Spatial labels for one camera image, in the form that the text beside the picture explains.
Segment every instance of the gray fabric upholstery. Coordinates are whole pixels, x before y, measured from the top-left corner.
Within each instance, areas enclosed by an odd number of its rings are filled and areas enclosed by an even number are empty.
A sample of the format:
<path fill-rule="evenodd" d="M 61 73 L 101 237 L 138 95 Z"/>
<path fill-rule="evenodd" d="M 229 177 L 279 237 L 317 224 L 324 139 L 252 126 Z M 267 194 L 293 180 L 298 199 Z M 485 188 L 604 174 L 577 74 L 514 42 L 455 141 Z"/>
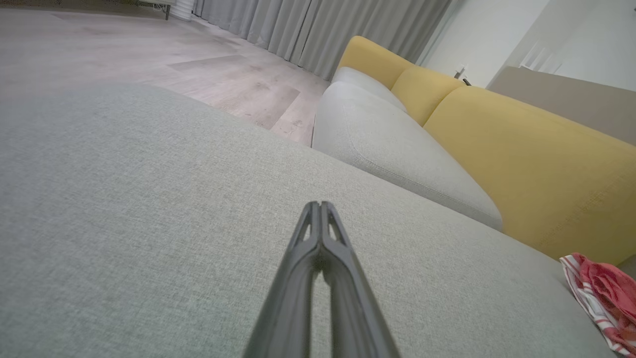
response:
<path fill-rule="evenodd" d="M 632 255 L 629 259 L 621 262 L 618 268 L 636 280 L 636 255 Z"/>
<path fill-rule="evenodd" d="M 240 356 L 311 200 L 403 357 L 614 357 L 556 261 L 193 99 L 109 85 L 0 120 L 2 357 Z M 314 307 L 329 357 L 324 282 Z"/>
<path fill-rule="evenodd" d="M 400 110 L 406 113 L 406 107 L 402 104 L 402 102 L 391 92 L 391 89 L 384 87 L 378 80 L 375 78 L 366 75 L 356 69 L 352 69 L 349 67 L 341 67 L 336 71 L 336 74 L 333 75 L 333 79 L 331 83 L 336 82 L 345 82 L 352 85 L 356 85 L 365 91 L 374 94 L 385 101 L 393 104 L 395 107 L 398 107 Z"/>
<path fill-rule="evenodd" d="M 501 230 L 485 191 L 411 117 L 348 83 L 322 95 L 312 147 Z"/>

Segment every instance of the gray curtain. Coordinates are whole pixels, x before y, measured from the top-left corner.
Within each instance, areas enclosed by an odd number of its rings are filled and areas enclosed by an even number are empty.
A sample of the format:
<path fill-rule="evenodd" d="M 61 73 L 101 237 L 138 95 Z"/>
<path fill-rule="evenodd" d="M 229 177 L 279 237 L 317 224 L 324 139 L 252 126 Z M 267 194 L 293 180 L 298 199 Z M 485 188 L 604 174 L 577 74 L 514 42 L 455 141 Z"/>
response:
<path fill-rule="evenodd" d="M 451 0 L 205 0 L 202 18 L 330 80 L 355 35 L 415 62 Z"/>

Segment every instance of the sofa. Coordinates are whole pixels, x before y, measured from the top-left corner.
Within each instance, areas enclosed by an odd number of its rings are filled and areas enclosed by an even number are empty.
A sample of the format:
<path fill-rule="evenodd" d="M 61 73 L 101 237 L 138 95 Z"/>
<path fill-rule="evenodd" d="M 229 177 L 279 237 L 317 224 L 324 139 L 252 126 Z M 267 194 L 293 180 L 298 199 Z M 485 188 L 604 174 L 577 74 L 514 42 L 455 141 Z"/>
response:
<path fill-rule="evenodd" d="M 0 153 L 2 357 L 240 357 L 313 200 L 338 210 L 402 357 L 615 357 L 547 255 L 168 90 L 8 103 Z M 322 278 L 313 300 L 327 357 Z"/>
<path fill-rule="evenodd" d="M 553 259 L 636 254 L 636 147 L 360 36 L 318 105 L 312 147 Z"/>

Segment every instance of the red striped cloth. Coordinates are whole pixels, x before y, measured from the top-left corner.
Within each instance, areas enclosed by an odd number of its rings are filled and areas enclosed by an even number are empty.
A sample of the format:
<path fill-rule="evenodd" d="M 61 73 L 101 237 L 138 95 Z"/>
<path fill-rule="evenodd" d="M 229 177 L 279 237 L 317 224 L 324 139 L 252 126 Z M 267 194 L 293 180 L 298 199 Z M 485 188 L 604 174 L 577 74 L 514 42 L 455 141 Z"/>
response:
<path fill-rule="evenodd" d="M 609 348 L 636 358 L 636 282 L 610 264 L 581 254 L 561 257 L 576 301 L 596 323 Z"/>

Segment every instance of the laminate flooring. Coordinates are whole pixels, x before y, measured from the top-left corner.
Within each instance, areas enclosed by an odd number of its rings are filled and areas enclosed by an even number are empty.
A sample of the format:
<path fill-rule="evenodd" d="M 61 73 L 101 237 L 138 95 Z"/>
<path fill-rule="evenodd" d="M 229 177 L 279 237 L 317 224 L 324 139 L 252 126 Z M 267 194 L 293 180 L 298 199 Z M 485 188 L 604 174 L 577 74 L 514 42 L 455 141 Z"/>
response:
<path fill-rule="evenodd" d="M 310 144 L 329 84 L 318 76 L 200 18 L 75 4 L 0 5 L 0 105 L 94 82 L 148 83 Z"/>

